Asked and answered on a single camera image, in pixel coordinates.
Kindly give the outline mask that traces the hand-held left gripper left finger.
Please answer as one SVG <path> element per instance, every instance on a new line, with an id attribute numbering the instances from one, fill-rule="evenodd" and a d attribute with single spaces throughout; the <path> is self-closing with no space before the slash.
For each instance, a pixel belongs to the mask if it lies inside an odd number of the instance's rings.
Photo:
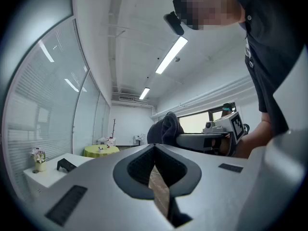
<path id="1" fill-rule="evenodd" d="M 118 161 L 144 148 L 133 147 L 78 166 L 40 194 L 30 206 L 32 218 L 41 229 L 51 231 L 172 231 L 153 200 L 131 198 L 114 182 Z M 74 185 L 87 191 L 60 226 L 45 215 Z"/>

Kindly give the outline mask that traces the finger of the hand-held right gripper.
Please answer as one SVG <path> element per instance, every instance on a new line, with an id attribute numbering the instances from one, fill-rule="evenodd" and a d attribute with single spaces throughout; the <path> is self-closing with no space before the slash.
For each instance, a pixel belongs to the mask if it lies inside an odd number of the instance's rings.
<path id="1" fill-rule="evenodd" d="M 227 136 L 229 133 L 185 133 L 177 137 L 177 145 L 187 150 L 213 151 L 216 148 L 212 145 L 212 140 L 219 141 Z"/>

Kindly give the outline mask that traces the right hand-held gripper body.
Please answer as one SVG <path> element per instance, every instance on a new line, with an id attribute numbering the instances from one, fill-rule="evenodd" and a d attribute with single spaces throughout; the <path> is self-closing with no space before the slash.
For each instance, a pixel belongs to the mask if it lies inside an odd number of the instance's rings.
<path id="1" fill-rule="evenodd" d="M 250 127 L 242 123 L 239 112 L 223 116 L 215 121 L 206 123 L 203 133 L 206 135 L 204 148 L 213 151 L 216 155 L 234 156 L 236 147 Z M 222 139 L 229 139 L 227 152 L 221 151 Z"/>

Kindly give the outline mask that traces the dark blue cloth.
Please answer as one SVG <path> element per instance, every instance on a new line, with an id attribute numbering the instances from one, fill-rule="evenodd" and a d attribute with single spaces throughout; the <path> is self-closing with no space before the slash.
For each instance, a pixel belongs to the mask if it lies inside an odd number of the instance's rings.
<path id="1" fill-rule="evenodd" d="M 147 142 L 176 146 L 176 138 L 181 134 L 184 134 L 184 130 L 177 116 L 173 112 L 168 112 L 162 120 L 150 127 Z"/>

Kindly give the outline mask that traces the black box device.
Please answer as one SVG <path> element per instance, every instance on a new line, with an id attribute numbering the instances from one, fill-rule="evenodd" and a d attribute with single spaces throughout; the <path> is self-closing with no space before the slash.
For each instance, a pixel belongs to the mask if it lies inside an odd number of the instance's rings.
<path id="1" fill-rule="evenodd" d="M 75 165 L 73 165 L 72 163 L 70 163 L 68 160 L 66 160 L 65 158 L 59 160 L 57 162 L 57 170 L 59 171 L 60 168 L 65 169 L 68 173 L 71 172 L 72 170 L 74 170 L 76 168 Z"/>

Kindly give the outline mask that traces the person's right forearm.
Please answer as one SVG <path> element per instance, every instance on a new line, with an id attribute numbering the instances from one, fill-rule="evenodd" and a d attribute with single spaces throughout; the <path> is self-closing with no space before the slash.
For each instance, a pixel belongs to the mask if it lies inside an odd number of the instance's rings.
<path id="1" fill-rule="evenodd" d="M 242 137 L 236 147 L 235 157 L 248 158 L 253 149 L 266 146 L 272 139 L 271 121 L 268 113 L 261 114 L 261 122 L 249 134 Z"/>

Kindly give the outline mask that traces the yellow-green round table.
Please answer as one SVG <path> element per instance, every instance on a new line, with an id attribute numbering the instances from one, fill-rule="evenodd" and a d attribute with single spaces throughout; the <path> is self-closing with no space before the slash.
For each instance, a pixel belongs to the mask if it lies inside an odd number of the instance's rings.
<path id="1" fill-rule="evenodd" d="M 104 148 L 104 152 L 103 153 L 99 153 L 98 151 L 98 147 L 103 147 Z M 86 146 L 84 148 L 84 157 L 90 157 L 90 158 L 99 158 L 99 157 L 103 157 L 103 156 L 107 156 L 110 154 L 114 154 L 119 152 L 120 150 L 115 147 L 115 146 L 110 146 L 110 148 L 107 148 L 107 145 L 92 145 L 92 146 Z"/>

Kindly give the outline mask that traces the person's right hand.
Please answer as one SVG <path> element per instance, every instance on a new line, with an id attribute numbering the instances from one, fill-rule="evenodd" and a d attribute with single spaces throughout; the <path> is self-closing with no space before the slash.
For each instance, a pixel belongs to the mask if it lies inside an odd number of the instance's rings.
<path id="1" fill-rule="evenodd" d="M 219 147 L 219 152 L 222 155 L 227 155 L 230 150 L 230 139 L 229 138 L 222 138 L 221 145 Z"/>

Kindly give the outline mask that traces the white side table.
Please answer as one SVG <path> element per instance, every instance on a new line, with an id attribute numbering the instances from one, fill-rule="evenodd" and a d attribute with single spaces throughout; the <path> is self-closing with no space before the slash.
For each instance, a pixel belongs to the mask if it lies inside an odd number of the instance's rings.
<path id="1" fill-rule="evenodd" d="M 66 153 L 47 161 L 45 164 L 46 170 L 43 172 L 34 173 L 35 167 L 24 170 L 23 173 L 30 191 L 30 201 L 36 199 L 43 191 L 51 187 L 55 182 L 59 181 L 67 174 L 67 171 L 63 168 L 59 170 L 56 169 L 58 161 L 63 158 L 77 167 L 92 160 L 90 157 Z"/>

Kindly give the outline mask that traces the white low cabinet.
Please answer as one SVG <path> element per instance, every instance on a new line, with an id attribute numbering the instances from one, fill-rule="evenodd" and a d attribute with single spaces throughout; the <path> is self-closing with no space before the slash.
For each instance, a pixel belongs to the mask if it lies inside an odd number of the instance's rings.
<path id="1" fill-rule="evenodd" d="M 107 145 L 107 142 L 110 141 L 110 146 L 114 146 L 115 145 L 115 138 L 106 138 L 106 137 L 101 137 L 100 139 L 98 139 L 96 141 L 97 145 Z"/>

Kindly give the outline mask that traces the long ceiling light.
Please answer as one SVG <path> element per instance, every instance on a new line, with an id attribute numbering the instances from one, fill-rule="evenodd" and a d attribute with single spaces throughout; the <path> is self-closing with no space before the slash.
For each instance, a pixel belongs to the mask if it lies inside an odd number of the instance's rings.
<path id="1" fill-rule="evenodd" d="M 172 60 L 181 51 L 181 49 L 187 44 L 187 42 L 187 39 L 185 39 L 184 37 L 179 37 L 173 44 L 169 52 L 166 54 L 155 72 L 157 74 L 162 74 L 164 70 L 168 67 L 168 65 L 172 62 Z"/>
<path id="2" fill-rule="evenodd" d="M 150 88 L 148 88 L 148 87 L 144 88 L 144 90 L 143 90 L 143 92 L 141 93 L 139 99 L 140 99 L 140 100 L 143 100 L 143 99 L 146 97 L 146 95 L 148 94 L 149 91 L 150 91 Z"/>

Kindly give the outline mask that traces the pink flowers in pot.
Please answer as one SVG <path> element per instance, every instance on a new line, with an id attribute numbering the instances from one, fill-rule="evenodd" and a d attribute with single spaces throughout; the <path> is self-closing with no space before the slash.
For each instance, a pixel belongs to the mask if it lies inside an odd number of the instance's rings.
<path id="1" fill-rule="evenodd" d="M 35 148 L 31 152 L 31 157 L 35 162 L 35 167 L 38 172 L 44 172 L 47 169 L 45 152 L 39 148 Z"/>

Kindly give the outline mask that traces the white venetian blinds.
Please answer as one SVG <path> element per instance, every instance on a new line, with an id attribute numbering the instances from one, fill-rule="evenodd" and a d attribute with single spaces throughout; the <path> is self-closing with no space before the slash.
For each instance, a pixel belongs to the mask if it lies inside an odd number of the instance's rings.
<path id="1" fill-rule="evenodd" d="M 72 151 L 77 100 L 88 68 L 74 19 L 40 39 L 12 82 L 4 115 L 6 167 L 17 195 L 32 201 L 24 171 L 34 166 L 39 148 L 48 159 Z"/>

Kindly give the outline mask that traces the person's black shirt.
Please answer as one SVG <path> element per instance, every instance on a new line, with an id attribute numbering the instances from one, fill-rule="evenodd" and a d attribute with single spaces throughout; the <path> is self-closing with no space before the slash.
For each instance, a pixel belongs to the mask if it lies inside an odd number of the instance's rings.
<path id="1" fill-rule="evenodd" d="M 273 94 L 296 63 L 304 37 L 292 12 L 293 0 L 238 0 L 245 11 L 245 64 L 259 110 L 267 113 L 274 136 L 288 130 Z"/>

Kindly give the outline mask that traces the white wall pipe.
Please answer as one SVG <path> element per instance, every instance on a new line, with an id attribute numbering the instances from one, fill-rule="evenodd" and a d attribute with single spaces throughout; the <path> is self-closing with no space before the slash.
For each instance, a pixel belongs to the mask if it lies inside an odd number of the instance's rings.
<path id="1" fill-rule="evenodd" d="M 197 95 L 187 101 L 181 102 L 173 107 L 158 112 L 151 116 L 151 119 L 156 119 L 164 116 L 168 112 L 180 112 L 181 110 L 187 111 L 193 106 L 201 103 L 214 103 L 224 99 L 230 99 L 231 96 L 238 95 L 239 93 L 251 90 L 254 87 L 250 76 L 242 77 L 238 80 L 224 84 L 217 89 L 208 91 L 206 93 Z"/>

